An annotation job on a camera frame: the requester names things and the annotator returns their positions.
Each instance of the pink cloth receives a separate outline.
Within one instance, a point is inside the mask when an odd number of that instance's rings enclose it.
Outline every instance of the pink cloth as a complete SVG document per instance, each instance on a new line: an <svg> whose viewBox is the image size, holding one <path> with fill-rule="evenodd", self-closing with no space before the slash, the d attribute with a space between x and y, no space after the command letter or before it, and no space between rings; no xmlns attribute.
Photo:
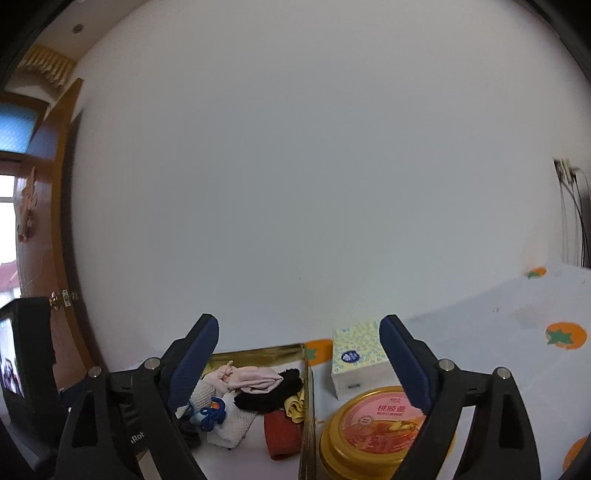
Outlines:
<svg viewBox="0 0 591 480"><path fill-rule="evenodd" d="M283 381L283 377L269 367L233 367L223 365L203 377L220 395L234 390L246 393L264 394L272 391Z"/></svg>

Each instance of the yellow cloth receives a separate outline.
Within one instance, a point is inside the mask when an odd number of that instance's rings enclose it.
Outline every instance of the yellow cloth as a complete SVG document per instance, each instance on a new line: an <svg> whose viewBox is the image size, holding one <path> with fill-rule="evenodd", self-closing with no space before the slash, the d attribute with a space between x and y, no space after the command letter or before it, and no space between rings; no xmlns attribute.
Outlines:
<svg viewBox="0 0 591 480"><path fill-rule="evenodd" d="M302 423L304 421L304 413L306 407L304 406L304 389L300 390L300 393L289 397L283 404L285 407L285 413L293 423Z"/></svg>

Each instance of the white wall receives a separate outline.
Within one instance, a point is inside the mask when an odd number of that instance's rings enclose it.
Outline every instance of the white wall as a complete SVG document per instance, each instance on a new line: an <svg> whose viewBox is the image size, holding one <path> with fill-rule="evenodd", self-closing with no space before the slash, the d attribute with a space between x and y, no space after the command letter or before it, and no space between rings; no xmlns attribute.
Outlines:
<svg viewBox="0 0 591 480"><path fill-rule="evenodd" d="M484 291L560 259L552 157L590 172L591 88L509 0L152 0L76 73L75 250L111 368L201 312L222 351Z"/></svg>

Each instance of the tv screen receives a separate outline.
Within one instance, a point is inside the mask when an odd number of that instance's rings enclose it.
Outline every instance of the tv screen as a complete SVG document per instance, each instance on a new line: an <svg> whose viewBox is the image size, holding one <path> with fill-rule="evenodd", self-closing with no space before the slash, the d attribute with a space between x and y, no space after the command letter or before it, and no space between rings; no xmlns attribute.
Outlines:
<svg viewBox="0 0 591 480"><path fill-rule="evenodd" d="M24 397L10 318L0 320L0 382L6 390Z"/></svg>

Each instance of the ceiling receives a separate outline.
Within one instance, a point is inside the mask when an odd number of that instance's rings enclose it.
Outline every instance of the ceiling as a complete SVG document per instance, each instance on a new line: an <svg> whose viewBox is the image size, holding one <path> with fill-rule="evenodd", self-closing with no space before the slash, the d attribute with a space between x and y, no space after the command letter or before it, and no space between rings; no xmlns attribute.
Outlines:
<svg viewBox="0 0 591 480"><path fill-rule="evenodd" d="M38 43L80 60L111 28L147 0L76 0L39 36ZM83 24L80 33L72 29Z"/></svg>

